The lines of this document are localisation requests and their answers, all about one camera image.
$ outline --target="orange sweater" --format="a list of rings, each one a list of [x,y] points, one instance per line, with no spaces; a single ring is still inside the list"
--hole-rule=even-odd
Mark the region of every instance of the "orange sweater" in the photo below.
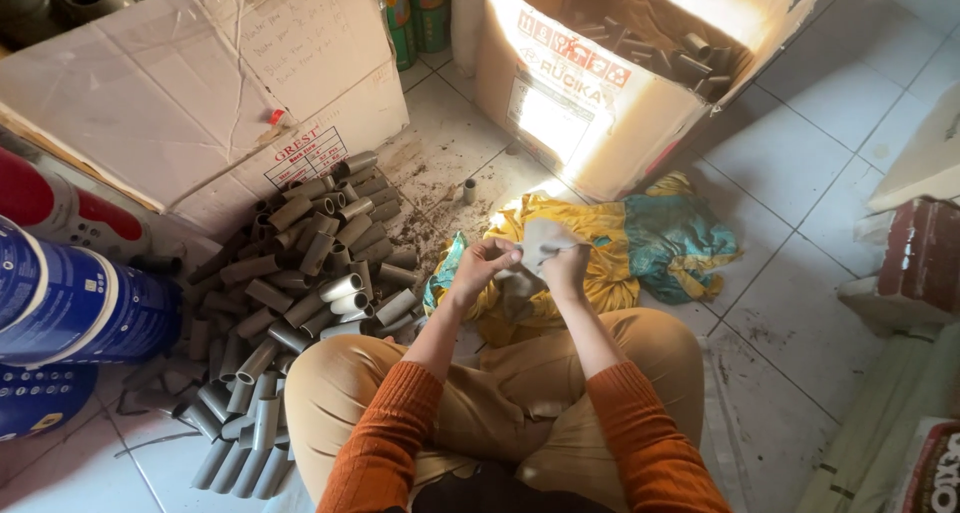
[[[414,456],[433,428],[444,385],[407,361],[394,365],[340,449],[318,513],[406,507]],[[653,385],[631,362],[586,382],[634,513],[727,513],[696,447],[678,432]]]

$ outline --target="cardboard box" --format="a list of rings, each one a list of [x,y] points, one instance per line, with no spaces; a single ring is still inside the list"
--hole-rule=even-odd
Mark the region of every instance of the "cardboard box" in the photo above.
[[[144,0],[0,59],[0,116],[208,236],[409,122],[378,0]]]
[[[816,0],[663,0],[746,47],[752,59],[710,103],[561,24],[571,0],[486,0],[476,104],[541,163],[599,201],[618,200],[702,117],[726,106]]]
[[[943,92],[893,166],[876,186],[868,207],[896,208],[914,198],[960,197],[960,82]]]

